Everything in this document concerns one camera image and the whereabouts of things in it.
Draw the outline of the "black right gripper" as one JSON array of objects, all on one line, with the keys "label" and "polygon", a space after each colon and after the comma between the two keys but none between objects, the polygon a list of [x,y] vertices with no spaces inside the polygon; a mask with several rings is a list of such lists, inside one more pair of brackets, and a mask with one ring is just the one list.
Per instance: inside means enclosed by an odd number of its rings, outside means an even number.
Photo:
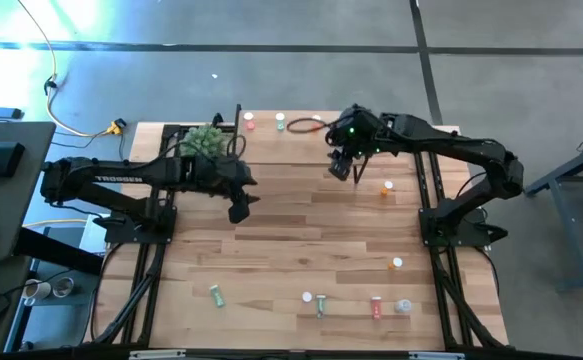
[{"label": "black right gripper", "polygon": [[371,147],[377,132],[377,117],[367,108],[353,104],[328,125],[325,141],[334,149],[328,171],[340,181],[346,181],[352,168],[350,156],[362,156]]}]

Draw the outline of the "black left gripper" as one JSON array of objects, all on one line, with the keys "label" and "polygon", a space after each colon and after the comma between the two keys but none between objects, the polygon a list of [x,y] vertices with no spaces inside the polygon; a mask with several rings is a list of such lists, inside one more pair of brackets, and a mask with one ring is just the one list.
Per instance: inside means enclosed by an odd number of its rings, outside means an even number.
[{"label": "black left gripper", "polygon": [[260,200],[243,189],[257,184],[250,167],[236,156],[195,156],[195,191],[230,198],[232,205],[228,209],[228,218],[233,224],[248,218],[249,205]]}]

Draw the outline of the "green plant in white pot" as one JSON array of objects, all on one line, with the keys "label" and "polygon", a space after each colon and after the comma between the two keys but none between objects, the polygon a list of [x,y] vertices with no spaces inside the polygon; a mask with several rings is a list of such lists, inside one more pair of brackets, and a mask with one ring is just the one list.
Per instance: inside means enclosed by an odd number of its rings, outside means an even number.
[{"label": "green plant in white pot", "polygon": [[222,130],[211,125],[190,128],[179,143],[180,154],[192,156],[202,154],[214,157],[225,153],[226,136]]}]

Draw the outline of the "black aluminium crossbar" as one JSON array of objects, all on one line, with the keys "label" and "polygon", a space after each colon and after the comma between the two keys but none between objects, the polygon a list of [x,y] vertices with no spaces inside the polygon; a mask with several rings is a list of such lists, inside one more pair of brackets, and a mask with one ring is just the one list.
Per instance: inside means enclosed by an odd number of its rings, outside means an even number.
[{"label": "black aluminium crossbar", "polygon": [[480,347],[458,347],[452,351],[257,350],[149,349],[138,344],[84,344],[77,347],[2,352],[0,360],[583,360],[583,357]]}]

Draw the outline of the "dark grey desk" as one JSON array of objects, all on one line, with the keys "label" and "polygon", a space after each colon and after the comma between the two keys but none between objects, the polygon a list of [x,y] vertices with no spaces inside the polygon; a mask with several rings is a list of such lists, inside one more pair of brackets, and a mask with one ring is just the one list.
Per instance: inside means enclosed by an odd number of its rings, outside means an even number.
[{"label": "dark grey desk", "polygon": [[0,122],[1,142],[25,146],[15,174],[0,178],[0,260],[13,252],[55,130],[51,122]]}]

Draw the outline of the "wooden shelf black metal frame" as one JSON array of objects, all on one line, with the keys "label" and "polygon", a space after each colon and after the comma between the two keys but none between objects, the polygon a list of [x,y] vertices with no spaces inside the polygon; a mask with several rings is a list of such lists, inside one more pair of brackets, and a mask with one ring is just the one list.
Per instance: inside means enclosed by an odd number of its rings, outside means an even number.
[{"label": "wooden shelf black metal frame", "polygon": [[[254,114],[255,129],[248,131],[243,115]],[[284,131],[277,130],[275,115],[285,114]],[[250,166],[259,190],[307,190],[327,184],[337,189],[355,189],[352,179],[342,182],[328,171],[332,148],[325,141],[327,129],[313,131],[311,117],[335,120],[337,111],[243,110],[240,133],[246,138],[242,159]]]}]

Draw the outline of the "black aluminium mounting frame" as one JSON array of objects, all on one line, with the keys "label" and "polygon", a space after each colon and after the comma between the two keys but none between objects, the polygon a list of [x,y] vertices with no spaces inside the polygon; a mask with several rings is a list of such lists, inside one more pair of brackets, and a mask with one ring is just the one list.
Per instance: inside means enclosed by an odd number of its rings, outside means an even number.
[{"label": "black aluminium mounting frame", "polygon": [[[478,316],[467,303],[460,276],[459,263],[455,248],[465,246],[465,241],[451,239],[440,235],[433,225],[431,215],[434,209],[430,207],[427,176],[422,155],[414,155],[417,181],[423,207],[418,210],[422,243],[428,249],[432,267],[433,282],[441,322],[444,348],[448,351],[459,348],[476,348],[473,339],[476,338],[481,347],[507,348],[507,345],[497,340],[482,324]],[[457,310],[461,343],[453,336],[451,318],[447,298],[450,297]]]},{"label": "black aluminium mounting frame", "polygon": [[[161,135],[161,142],[159,146],[158,152],[161,153],[169,146],[173,144],[173,142],[178,141],[178,131],[177,130],[163,130]],[[106,243],[106,252],[104,254],[104,263],[101,269],[100,277],[98,279],[98,283],[96,285],[95,290],[93,291],[93,296],[90,303],[90,317],[89,317],[89,324],[88,324],[88,332],[85,334],[86,339],[84,340],[85,343],[92,342],[95,340],[98,335],[96,334],[97,330],[97,305],[98,305],[98,296],[99,291],[101,289],[102,281],[104,279],[104,272],[112,259],[112,256],[117,252],[117,250],[122,246],[122,243]],[[138,287],[139,283],[141,282],[142,278],[144,277],[146,266],[147,266],[147,257],[151,252],[151,245],[149,244],[138,244],[139,248],[137,249],[137,259],[136,259],[136,267],[134,271],[134,275],[132,278],[132,284],[130,288],[130,294],[133,295],[136,288]],[[134,331],[134,322],[136,318],[137,308],[133,308],[132,311],[129,313],[129,316],[125,319],[122,323],[122,327],[120,328],[120,333],[118,336],[120,337],[120,341],[122,343],[127,343],[130,341],[133,331]]]}]

